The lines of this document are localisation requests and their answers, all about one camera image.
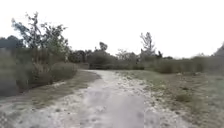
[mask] tree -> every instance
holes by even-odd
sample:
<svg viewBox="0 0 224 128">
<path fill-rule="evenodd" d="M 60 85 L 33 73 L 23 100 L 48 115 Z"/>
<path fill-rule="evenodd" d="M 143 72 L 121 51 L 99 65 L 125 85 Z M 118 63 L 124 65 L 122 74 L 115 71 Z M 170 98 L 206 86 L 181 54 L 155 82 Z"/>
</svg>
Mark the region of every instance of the tree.
<svg viewBox="0 0 224 128">
<path fill-rule="evenodd" d="M 150 56 L 155 55 L 155 46 L 152 43 L 151 34 L 147 32 L 146 35 L 144 36 L 143 33 L 141 33 L 140 37 L 143 40 L 143 46 L 144 46 L 146 54 Z"/>
<path fill-rule="evenodd" d="M 49 63 L 66 60 L 70 48 L 68 40 L 62 36 L 66 29 L 63 25 L 50 26 L 38 22 L 38 13 L 33 17 L 26 15 L 28 26 L 12 20 L 12 26 L 20 32 L 25 46 L 30 50 L 32 60 L 35 62 Z"/>
<path fill-rule="evenodd" d="M 100 50 L 102 51 L 106 51 L 107 50 L 107 44 L 103 43 L 103 42 L 100 42 Z"/>
<path fill-rule="evenodd" d="M 23 48 L 22 40 L 15 36 L 9 36 L 8 38 L 0 38 L 0 48 L 5 48 L 10 51 L 15 51 L 19 48 Z"/>
<path fill-rule="evenodd" d="M 158 52 L 158 55 L 156 55 L 156 58 L 157 58 L 157 59 L 161 59 L 161 58 L 163 58 L 163 54 L 159 51 L 159 52 Z"/>
<path fill-rule="evenodd" d="M 68 59 L 73 63 L 84 63 L 86 62 L 86 53 L 83 50 L 71 52 L 68 56 Z"/>
</svg>

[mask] overcast sky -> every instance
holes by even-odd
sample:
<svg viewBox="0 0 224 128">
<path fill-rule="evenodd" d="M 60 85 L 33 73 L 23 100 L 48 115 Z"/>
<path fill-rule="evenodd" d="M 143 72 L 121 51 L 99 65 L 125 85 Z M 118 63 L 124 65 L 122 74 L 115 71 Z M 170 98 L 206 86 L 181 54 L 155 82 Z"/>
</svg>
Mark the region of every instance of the overcast sky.
<svg viewBox="0 0 224 128">
<path fill-rule="evenodd" d="M 15 35 L 11 19 L 25 13 L 64 24 L 73 49 L 94 49 L 100 41 L 108 52 L 139 53 L 141 32 L 151 33 L 164 55 L 212 54 L 224 41 L 223 0 L 1 0 L 0 37 Z"/>
</svg>

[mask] dry grass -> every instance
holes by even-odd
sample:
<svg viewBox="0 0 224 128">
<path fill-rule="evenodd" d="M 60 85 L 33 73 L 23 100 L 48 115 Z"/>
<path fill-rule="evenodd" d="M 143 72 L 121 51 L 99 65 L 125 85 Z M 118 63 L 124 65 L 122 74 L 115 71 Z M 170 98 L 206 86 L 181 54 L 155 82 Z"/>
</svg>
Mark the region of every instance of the dry grass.
<svg viewBox="0 0 224 128">
<path fill-rule="evenodd" d="M 78 71 L 74 78 L 61 82 L 60 85 L 53 87 L 46 85 L 30 90 L 22 94 L 23 100 L 28 101 L 36 107 L 43 108 L 53 103 L 54 100 L 72 94 L 74 90 L 88 87 L 87 83 L 100 78 L 99 75 Z"/>
<path fill-rule="evenodd" d="M 123 74 L 152 83 L 145 89 L 160 92 L 154 96 L 164 99 L 165 107 L 177 113 L 185 111 L 186 114 L 182 116 L 198 127 L 224 127 L 223 76 L 162 75 L 149 71 L 125 71 Z"/>
</svg>

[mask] bush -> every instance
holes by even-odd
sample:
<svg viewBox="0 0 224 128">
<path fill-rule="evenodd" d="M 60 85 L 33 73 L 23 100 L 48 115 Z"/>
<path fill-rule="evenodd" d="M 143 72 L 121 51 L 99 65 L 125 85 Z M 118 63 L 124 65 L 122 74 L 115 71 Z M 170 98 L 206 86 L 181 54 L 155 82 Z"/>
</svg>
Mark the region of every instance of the bush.
<svg viewBox="0 0 224 128">
<path fill-rule="evenodd" d="M 77 68 L 72 63 L 60 62 L 53 65 L 27 63 L 26 65 L 17 66 L 16 83 L 22 92 L 30 88 L 72 78 L 76 72 Z"/>
<path fill-rule="evenodd" d="M 53 81 L 72 78 L 77 72 L 77 67 L 72 63 L 56 63 L 52 65 L 50 74 Z"/>
<path fill-rule="evenodd" d="M 170 73 L 195 73 L 203 72 L 206 67 L 205 58 L 194 57 L 192 59 L 163 59 L 151 64 L 154 71 L 164 74 Z"/>
</svg>

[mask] dirt path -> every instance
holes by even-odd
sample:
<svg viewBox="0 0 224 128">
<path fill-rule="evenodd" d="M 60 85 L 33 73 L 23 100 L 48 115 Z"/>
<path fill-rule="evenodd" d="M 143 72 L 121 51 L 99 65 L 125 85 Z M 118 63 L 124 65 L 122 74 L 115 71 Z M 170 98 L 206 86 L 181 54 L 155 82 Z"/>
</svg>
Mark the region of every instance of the dirt path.
<svg viewBox="0 0 224 128">
<path fill-rule="evenodd" d="M 0 124 L 11 124 L 16 128 L 190 127 L 145 93 L 144 82 L 111 71 L 91 72 L 99 74 L 102 79 L 45 108 L 34 109 L 29 103 L 1 101 Z"/>
</svg>

